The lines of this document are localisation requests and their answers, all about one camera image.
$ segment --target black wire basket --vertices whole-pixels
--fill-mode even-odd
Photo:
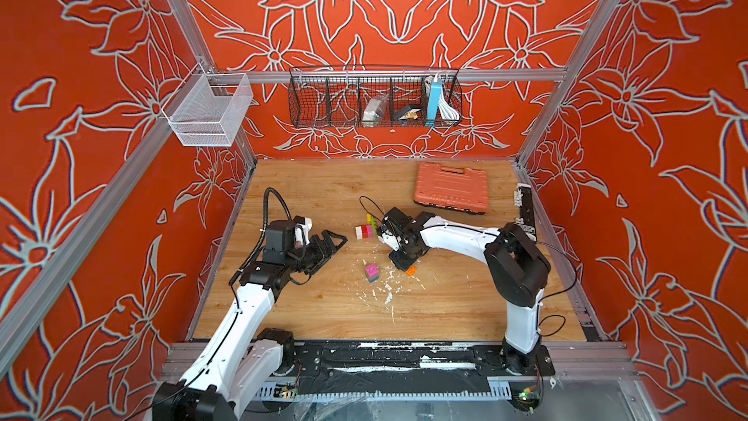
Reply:
[[[293,67],[288,102],[295,127],[446,127],[462,120],[457,69],[387,65]],[[427,119],[430,78],[439,76],[448,119]]]

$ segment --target floral wallpaper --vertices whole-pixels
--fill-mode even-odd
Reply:
[[[5,0],[0,318],[194,68],[165,0]],[[182,341],[247,172],[171,137],[0,380],[0,419],[119,419]]]
[[[218,67],[562,68],[599,0],[188,0]],[[284,85],[257,85],[245,131],[270,158],[513,156],[552,82],[463,83],[455,127],[289,124]]]
[[[528,166],[664,419],[748,417],[746,7],[622,0]]]
[[[194,150],[169,138],[0,382],[0,419],[120,419],[147,406],[246,173],[236,149]]]

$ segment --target wire basket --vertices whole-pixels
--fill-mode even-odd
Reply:
[[[457,69],[403,68],[378,65],[294,67],[289,71],[288,101],[295,127],[445,127],[462,120],[462,88]],[[427,119],[429,85],[427,78],[439,75],[442,94],[457,117],[445,119],[437,111]],[[384,108],[380,119],[367,111],[373,104]],[[420,107],[415,119],[401,119],[402,112]]]
[[[229,96],[217,96],[201,75],[169,117],[169,125],[184,146],[231,146],[253,96],[246,75]]]

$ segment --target toolbox handle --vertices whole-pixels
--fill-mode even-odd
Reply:
[[[447,173],[464,174],[465,170],[457,167],[442,166],[441,170]]]

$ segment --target white cable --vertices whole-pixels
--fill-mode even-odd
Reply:
[[[425,92],[429,96],[431,95],[431,83],[434,80],[434,78],[439,79],[438,74],[435,77],[429,75],[423,81],[425,83]],[[444,120],[454,121],[460,118],[460,113],[457,112],[455,108],[450,106],[444,99],[444,91],[439,93],[438,108],[439,108],[439,114],[441,115],[441,118]]]

